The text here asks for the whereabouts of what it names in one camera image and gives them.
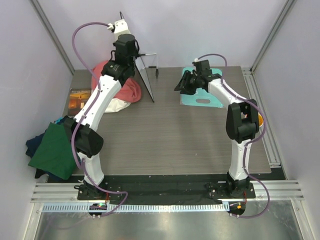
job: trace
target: orange object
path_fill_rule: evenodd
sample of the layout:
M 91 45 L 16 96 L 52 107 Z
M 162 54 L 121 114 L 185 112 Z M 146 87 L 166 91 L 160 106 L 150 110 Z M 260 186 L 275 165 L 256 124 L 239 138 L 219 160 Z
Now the orange object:
M 108 61 L 100 62 L 93 69 L 93 73 L 100 78 L 101 71 Z M 91 78 L 91 89 L 94 90 L 97 86 L 97 81 L 94 77 Z M 141 99 L 141 88 L 140 85 L 133 80 L 131 77 L 127 79 L 121 90 L 114 96 L 115 99 L 120 99 L 129 103 L 138 102 Z
M 261 127 L 264 124 L 264 119 L 263 117 L 260 115 L 260 113 L 258 113 L 258 118 L 259 118 L 259 127 Z

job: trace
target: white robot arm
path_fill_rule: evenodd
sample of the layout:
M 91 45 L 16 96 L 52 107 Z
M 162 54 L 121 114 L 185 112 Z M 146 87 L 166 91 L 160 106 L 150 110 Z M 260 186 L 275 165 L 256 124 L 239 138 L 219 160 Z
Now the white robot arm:
M 246 171 L 249 172 L 248 164 L 252 145 L 249 142 L 259 131 L 258 111 L 244 102 L 242 99 L 246 100 L 246 98 L 230 88 L 225 80 L 222 80 L 221 75 L 212 74 L 208 60 L 195 61 L 192 64 L 195 70 L 185 71 L 174 90 L 180 91 L 181 94 L 193 95 L 198 88 L 203 88 L 220 100 L 227 109 L 226 133 L 231 139 L 232 153 L 226 185 L 231 196 L 243 196 L 243 192 L 249 188 L 250 184 L 250 178 L 246 173 Z M 257 105 L 254 99 L 249 101 Z
M 119 35 L 113 45 L 114 59 L 104 65 L 99 84 L 88 102 L 74 118 L 66 118 L 63 124 L 68 138 L 71 140 L 75 136 L 77 155 L 85 161 L 84 187 L 89 193 L 87 195 L 93 198 L 100 198 L 104 194 L 96 188 L 104 179 L 99 155 L 104 140 L 96 130 L 112 98 L 126 80 L 135 75 L 135 59 L 139 56 L 139 45 L 132 34 Z

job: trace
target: purple cable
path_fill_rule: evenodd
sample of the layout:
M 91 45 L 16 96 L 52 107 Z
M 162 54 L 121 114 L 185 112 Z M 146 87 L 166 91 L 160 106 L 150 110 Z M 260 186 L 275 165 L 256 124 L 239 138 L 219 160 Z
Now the purple cable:
M 198 59 L 200 60 L 200 59 L 202 59 L 202 58 L 204 58 L 204 57 L 208 57 L 208 56 L 218 56 L 218 57 L 221 57 L 221 58 L 223 58 L 223 60 L 224 60 L 225 67 L 228 66 L 228 62 L 227 62 L 227 59 L 225 58 L 225 56 L 223 56 L 223 55 L 221 55 L 221 54 L 217 54 L 217 53 L 205 54 L 205 55 L 203 55 L 203 56 L 201 56 L 201 57 L 198 57 Z M 251 178 L 252 180 L 257 181 L 258 183 L 260 183 L 260 184 L 262 185 L 262 187 L 265 189 L 265 192 L 266 192 L 266 195 L 267 195 L 267 203 L 266 203 L 266 206 L 265 206 L 265 208 L 263 209 L 262 212 L 260 212 L 260 213 L 258 213 L 258 214 L 256 214 L 256 215 L 252 215 L 252 216 L 239 216 L 239 218 L 242 218 L 242 219 L 253 219 L 253 218 L 256 218 L 256 217 L 261 216 L 262 214 L 264 214 L 264 213 L 268 210 L 268 208 L 269 208 L 269 206 L 270 206 L 270 194 L 269 194 L 269 191 L 268 191 L 266 185 L 265 185 L 262 181 L 260 181 L 259 179 L 257 179 L 256 177 L 252 176 L 252 175 L 247 171 L 247 169 L 246 169 L 247 146 L 248 146 L 249 144 L 253 144 L 253 143 L 259 141 L 259 140 L 262 139 L 262 137 L 265 135 L 266 130 L 267 130 L 267 118 L 265 117 L 264 113 L 261 111 L 261 109 L 260 109 L 259 107 L 257 107 L 255 104 L 253 104 L 252 102 L 248 101 L 247 99 L 235 95 L 235 94 L 224 84 L 224 72 L 222 72 L 222 76 L 221 76 L 221 85 L 222 85 L 222 87 L 223 87 L 229 94 L 231 94 L 234 98 L 239 99 L 239 100 L 241 100 L 241 101 L 244 101 L 245 103 L 249 104 L 249 105 L 252 106 L 254 109 L 256 109 L 256 110 L 260 113 L 260 115 L 262 116 L 262 119 L 263 119 L 263 121 L 264 121 L 264 123 L 263 123 L 264 126 L 263 126 L 263 130 L 262 130 L 261 135 L 258 136 L 258 137 L 255 138 L 255 139 L 247 142 L 247 143 L 244 145 L 245 148 L 244 148 L 244 151 L 243 151 L 243 161 L 242 161 L 242 165 L 243 165 L 243 169 L 244 169 L 245 174 L 247 174 L 247 176 L 248 176 L 249 178 Z
M 92 178 L 88 175 L 87 173 L 87 170 L 86 170 L 86 163 L 85 163 L 85 160 L 82 159 L 82 165 L 83 165 L 83 171 L 84 171 L 84 174 L 86 175 L 86 177 L 89 179 L 89 181 L 97 188 L 99 189 L 100 191 L 102 192 L 105 192 L 105 193 L 108 193 L 108 194 L 125 194 L 123 200 L 114 208 L 112 209 L 111 211 L 109 212 L 106 212 L 106 213 L 103 213 L 101 214 L 101 217 L 106 217 L 106 216 L 109 216 L 110 214 L 112 214 L 114 211 L 116 211 L 118 208 L 120 208 L 120 206 L 122 204 L 124 204 L 124 202 L 127 200 L 128 198 L 128 192 L 127 191 L 109 191 L 109 190 L 105 190 L 101 187 L 99 187 L 97 184 L 94 183 L 94 181 L 92 180 Z
M 108 27 L 109 25 L 103 22 L 88 22 L 86 24 L 83 24 L 81 26 L 79 26 L 73 33 L 72 35 L 72 47 L 74 50 L 75 55 L 78 57 L 78 59 L 80 60 L 80 62 L 85 66 L 86 69 L 88 69 L 88 71 L 91 73 L 91 75 L 95 78 L 96 82 L 97 82 L 97 87 L 98 87 L 98 91 L 97 94 L 94 98 L 94 100 L 92 101 L 92 103 L 89 105 L 89 107 L 86 109 L 86 111 L 84 111 L 83 116 L 80 118 L 79 122 L 77 123 L 77 125 L 74 128 L 74 131 L 72 133 L 72 137 L 71 137 L 71 149 L 72 149 L 72 154 L 75 160 L 76 165 L 78 166 L 79 169 L 82 169 L 84 171 L 84 174 L 87 176 L 87 178 L 89 179 L 89 181 L 92 183 L 92 185 L 94 185 L 97 189 L 99 189 L 102 192 L 108 193 L 108 194 L 125 194 L 124 199 L 119 203 L 118 206 L 116 206 L 113 210 L 111 210 L 110 212 L 104 213 L 101 215 L 101 217 L 104 216 L 108 216 L 110 214 L 112 214 L 115 210 L 117 210 L 127 199 L 128 197 L 128 192 L 126 191 L 108 191 L 105 190 L 101 187 L 99 187 L 96 183 L 94 183 L 94 181 L 92 180 L 92 178 L 88 175 L 88 172 L 86 170 L 86 166 L 85 166 L 85 161 L 84 159 L 81 160 L 81 164 L 78 161 L 78 155 L 77 155 L 77 151 L 76 151 L 76 147 L 75 147 L 75 138 L 76 138 L 76 134 L 77 131 L 81 125 L 81 122 L 85 119 L 87 113 L 90 111 L 90 109 L 93 107 L 93 105 L 96 103 L 99 95 L 100 95 L 100 90 L 101 90 L 101 85 L 100 85 L 100 81 L 99 78 L 95 75 L 95 73 L 90 69 L 90 67 L 85 63 L 85 61 L 82 59 L 82 57 L 80 56 L 77 48 L 76 48 L 76 44 L 75 44 L 75 40 L 76 40 L 76 35 L 79 32 L 79 30 L 83 29 L 84 27 L 90 26 L 90 25 L 102 25 L 102 26 L 106 26 Z
M 81 125 L 81 122 L 85 119 L 87 113 L 90 111 L 90 109 L 92 108 L 92 106 L 95 104 L 95 102 L 97 101 L 99 95 L 100 95 L 100 90 L 101 90 L 101 86 L 100 86 L 100 81 L 99 78 L 95 75 L 95 73 L 90 69 L 90 67 L 85 63 L 85 61 L 82 59 L 82 57 L 80 56 L 77 48 L 76 48 L 76 44 L 75 44 L 75 39 L 76 39 L 76 35 L 77 33 L 83 29 L 84 27 L 90 26 L 90 25 L 102 25 L 102 26 L 106 26 L 109 27 L 108 24 L 103 23 L 103 22 L 88 22 L 86 24 L 83 24 L 81 26 L 79 26 L 73 33 L 72 35 L 72 48 L 74 50 L 75 55 L 78 57 L 78 59 L 80 60 L 80 62 L 83 64 L 83 66 L 85 66 L 86 69 L 88 69 L 88 71 L 91 73 L 91 75 L 94 77 L 94 79 L 97 82 L 97 86 L 98 86 L 98 91 L 97 94 L 94 98 L 94 100 L 92 101 L 92 103 L 89 105 L 89 107 L 86 109 L 86 111 L 83 113 L 83 116 L 80 118 L 79 122 L 77 123 L 77 125 L 74 128 L 74 131 L 72 133 L 71 136 L 71 150 L 72 150 L 72 154 L 73 154 L 73 158 L 75 160 L 76 166 L 79 169 L 82 169 L 81 164 L 78 161 L 78 155 L 77 155 L 77 151 L 76 151 L 76 147 L 75 147 L 75 140 L 76 140 L 76 133 Z

